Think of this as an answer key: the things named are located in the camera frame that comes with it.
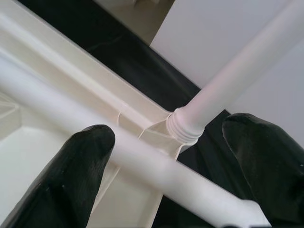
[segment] plastic tube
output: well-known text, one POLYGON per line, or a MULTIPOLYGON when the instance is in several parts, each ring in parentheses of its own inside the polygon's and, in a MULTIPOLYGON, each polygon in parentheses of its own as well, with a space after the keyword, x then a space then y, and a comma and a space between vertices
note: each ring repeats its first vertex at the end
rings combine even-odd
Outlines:
POLYGON ((0 56, 0 89, 73 134, 93 124, 110 126, 110 160, 215 227, 270 226, 259 205, 241 200, 127 131, 46 85, 0 56))
POLYGON ((304 37, 304 1, 293 0, 185 106, 168 118, 171 135, 194 142, 205 126, 304 37))

